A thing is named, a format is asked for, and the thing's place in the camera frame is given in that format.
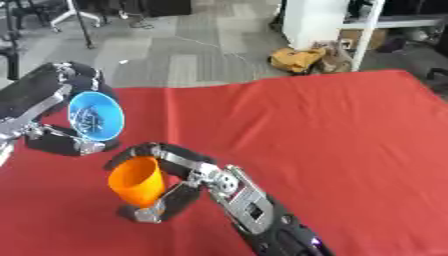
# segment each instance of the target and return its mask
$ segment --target screw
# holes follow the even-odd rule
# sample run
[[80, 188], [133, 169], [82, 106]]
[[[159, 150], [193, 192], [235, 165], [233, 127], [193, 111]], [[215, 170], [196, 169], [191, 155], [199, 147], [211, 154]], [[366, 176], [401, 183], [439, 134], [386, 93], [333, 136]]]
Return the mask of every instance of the screw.
[[260, 245], [260, 252], [261, 253], [266, 253], [268, 251], [269, 245], [267, 243], [262, 243]]
[[289, 215], [283, 215], [282, 218], [280, 219], [282, 221], [283, 224], [288, 225], [291, 224], [292, 222], [292, 218]]

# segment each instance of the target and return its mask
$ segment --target chair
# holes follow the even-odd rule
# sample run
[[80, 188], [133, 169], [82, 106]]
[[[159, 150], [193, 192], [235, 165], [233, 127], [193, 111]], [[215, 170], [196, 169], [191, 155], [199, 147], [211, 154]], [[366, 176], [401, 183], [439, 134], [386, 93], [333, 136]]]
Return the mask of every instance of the chair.
[[[60, 29], [56, 26], [57, 24], [61, 23], [62, 21], [72, 17], [72, 16], [78, 16], [78, 13], [80, 15], [80, 17], [84, 17], [84, 18], [88, 18], [93, 20], [94, 26], [95, 27], [100, 27], [101, 26], [101, 20], [98, 16], [94, 15], [94, 14], [90, 14], [87, 12], [80, 12], [79, 8], [78, 8], [78, 4], [76, 2], [76, 0], [66, 0], [67, 1], [67, 6], [68, 6], [68, 11], [66, 11], [65, 13], [61, 14], [59, 17], [53, 19], [50, 23], [51, 23], [51, 27], [53, 28], [53, 30], [55, 32], [60, 32]], [[104, 23], [107, 23], [107, 18], [105, 13], [102, 11], [102, 16], [103, 16], [103, 21]]]
[[34, 4], [32, 0], [27, 0], [28, 6], [23, 6], [21, 0], [13, 0], [16, 7], [11, 9], [11, 14], [16, 18], [16, 29], [23, 29], [23, 18], [28, 15], [36, 15], [42, 26], [45, 26], [48, 22], [48, 15], [46, 15], [46, 9], [42, 4]]
[[12, 27], [12, 17], [10, 9], [10, 1], [5, 1], [5, 15], [6, 15], [6, 27], [7, 27], [7, 37], [11, 45], [0, 47], [0, 55], [7, 59], [8, 63], [8, 74], [7, 78], [9, 80], [19, 79], [19, 53], [17, 47], [17, 39], [20, 34], [17, 30]]

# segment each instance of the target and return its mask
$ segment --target robotic hand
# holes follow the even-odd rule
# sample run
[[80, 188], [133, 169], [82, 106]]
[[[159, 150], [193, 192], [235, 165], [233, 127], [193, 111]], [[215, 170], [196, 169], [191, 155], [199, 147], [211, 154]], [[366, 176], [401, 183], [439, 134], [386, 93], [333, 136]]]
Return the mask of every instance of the robotic hand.
[[160, 168], [182, 181], [148, 208], [127, 206], [121, 214], [137, 222], [160, 223], [182, 212], [206, 189], [256, 255], [330, 256], [324, 243], [272, 196], [233, 165], [220, 168], [210, 157], [162, 143], [128, 148], [110, 160], [113, 170], [136, 157], [154, 157]]
[[116, 139], [92, 141], [72, 128], [41, 124], [64, 108], [76, 95], [101, 92], [112, 99], [112, 88], [100, 71], [74, 62], [47, 63], [0, 91], [0, 166], [24, 137], [27, 147], [45, 152], [80, 156], [118, 145]]

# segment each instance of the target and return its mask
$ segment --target white pillar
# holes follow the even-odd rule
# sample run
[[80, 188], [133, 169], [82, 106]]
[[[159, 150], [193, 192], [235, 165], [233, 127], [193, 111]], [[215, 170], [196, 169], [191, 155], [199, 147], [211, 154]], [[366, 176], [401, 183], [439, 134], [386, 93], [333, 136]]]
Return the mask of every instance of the white pillar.
[[344, 23], [349, 0], [288, 0], [283, 33], [296, 50], [317, 41], [335, 41]]
[[369, 18], [367, 19], [366, 27], [362, 33], [361, 39], [359, 40], [358, 48], [356, 49], [355, 56], [353, 57], [352, 71], [356, 72], [359, 70], [362, 64], [362, 60], [366, 55], [367, 49], [369, 48], [370, 40], [372, 39], [373, 32], [377, 27], [378, 20], [380, 18], [381, 12], [383, 11], [384, 4], [386, 0], [376, 0], [373, 4], [372, 10], [370, 11]]

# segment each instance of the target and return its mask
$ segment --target table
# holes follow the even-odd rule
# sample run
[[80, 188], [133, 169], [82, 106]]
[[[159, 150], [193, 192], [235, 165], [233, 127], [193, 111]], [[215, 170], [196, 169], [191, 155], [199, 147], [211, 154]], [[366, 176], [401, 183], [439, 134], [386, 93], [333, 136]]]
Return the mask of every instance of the table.
[[[337, 255], [448, 254], [448, 108], [408, 73], [117, 92], [121, 149], [164, 141], [243, 166]], [[117, 152], [18, 148], [0, 169], [2, 253], [251, 255], [205, 195], [168, 223], [118, 218], [102, 170]]]

